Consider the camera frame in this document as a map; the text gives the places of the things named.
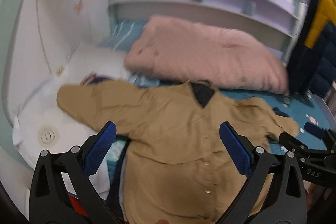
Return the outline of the person's right hand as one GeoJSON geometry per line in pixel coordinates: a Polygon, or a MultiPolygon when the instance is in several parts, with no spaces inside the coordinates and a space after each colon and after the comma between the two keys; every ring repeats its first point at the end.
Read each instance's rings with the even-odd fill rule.
{"type": "Polygon", "coordinates": [[[325,188],[323,186],[319,186],[314,183],[309,184],[309,187],[307,188],[307,195],[306,195],[306,203],[307,203],[308,211],[317,202],[317,200],[322,195],[324,190],[325,188]]]}

